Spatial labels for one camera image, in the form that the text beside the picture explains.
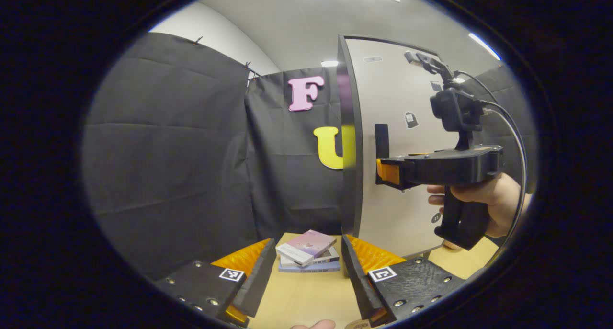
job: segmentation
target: book cover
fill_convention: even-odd
[[[336,238],[309,229],[291,241],[276,247],[280,255],[305,266],[337,241]]]
[[[283,267],[295,267],[295,266],[300,265],[283,255],[280,256],[280,259],[281,259],[281,266]],[[328,263],[328,262],[334,262],[338,260],[339,260],[339,253],[337,253],[337,250],[334,248],[334,246],[331,246],[330,249],[324,251],[324,253],[322,253],[319,257],[313,259],[313,261],[309,263],[308,265]]]
[[[341,270],[340,261],[311,264],[305,267],[283,267],[281,266],[281,261],[279,261],[279,272],[338,272],[339,270]]]

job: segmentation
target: ceiling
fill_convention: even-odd
[[[339,34],[403,41],[437,52],[471,74],[497,61],[469,30],[423,0],[201,0],[234,23],[282,70],[337,59]]]

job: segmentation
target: human hand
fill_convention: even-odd
[[[323,319],[315,323],[315,325],[310,328],[306,325],[297,324],[290,329],[334,329],[335,326],[337,326],[337,323],[335,323],[333,320]]]
[[[428,198],[430,204],[444,205],[445,189],[442,185],[428,185],[427,191],[433,194]],[[490,181],[467,187],[451,187],[451,193],[462,202],[481,202],[488,205],[490,221],[486,235],[496,238],[508,233],[519,200],[519,184],[508,174],[501,172]],[[526,195],[524,209],[528,207],[529,197]],[[440,207],[439,211],[444,215],[444,207]]]

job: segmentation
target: book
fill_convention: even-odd
[[[305,267],[283,267],[279,261],[279,272],[338,272],[339,270],[341,270],[341,261],[311,264]]]
[[[337,239],[309,229],[291,241],[276,247],[280,255],[305,266],[337,242]]]
[[[280,259],[281,259],[282,267],[300,266],[300,264],[290,260],[289,258],[283,255],[280,256]],[[324,251],[324,253],[322,253],[319,257],[313,259],[313,261],[311,261],[311,263],[308,265],[328,263],[328,262],[334,262],[338,260],[339,260],[339,253],[337,253],[337,250],[334,248],[334,246],[331,246],[330,249]]]

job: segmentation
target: wooden table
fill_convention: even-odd
[[[277,245],[297,236],[285,233]],[[335,237],[334,248],[341,255],[341,237]],[[465,279],[484,266],[496,249],[492,241],[483,238],[470,251],[441,247],[432,250],[429,259]],[[351,280],[344,276],[342,255],[340,261],[340,272],[279,272],[277,254],[258,313],[250,318],[249,327],[289,329],[295,324],[311,326],[318,320],[331,319],[337,329],[344,329],[348,323],[361,319]]]

